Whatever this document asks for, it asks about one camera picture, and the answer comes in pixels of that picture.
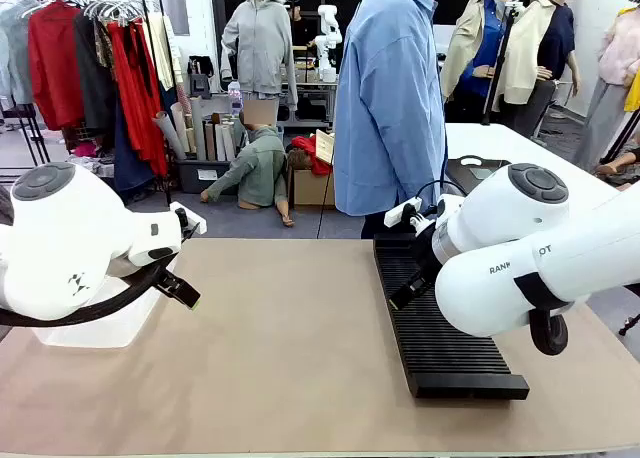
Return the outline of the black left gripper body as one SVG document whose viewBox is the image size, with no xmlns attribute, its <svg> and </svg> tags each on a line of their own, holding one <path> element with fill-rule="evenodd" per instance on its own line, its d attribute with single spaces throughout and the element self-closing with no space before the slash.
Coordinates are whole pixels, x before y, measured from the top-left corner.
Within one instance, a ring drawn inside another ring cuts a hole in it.
<svg viewBox="0 0 640 458">
<path fill-rule="evenodd" d="M 176 276 L 167 269 L 166 265 L 152 264 L 150 271 L 150 286 L 159 291 L 174 291 Z"/>
</svg>

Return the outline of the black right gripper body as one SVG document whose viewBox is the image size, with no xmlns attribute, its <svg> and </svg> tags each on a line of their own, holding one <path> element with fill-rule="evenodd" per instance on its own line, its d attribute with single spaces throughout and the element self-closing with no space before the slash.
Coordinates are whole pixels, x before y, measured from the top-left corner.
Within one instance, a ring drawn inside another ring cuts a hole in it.
<svg viewBox="0 0 640 458">
<path fill-rule="evenodd" d="M 413 258 L 424 279 L 436 279 L 442 268 L 442 263 L 433 251 L 432 239 L 436 226 L 431 224 L 421 231 L 413 241 Z"/>
</svg>

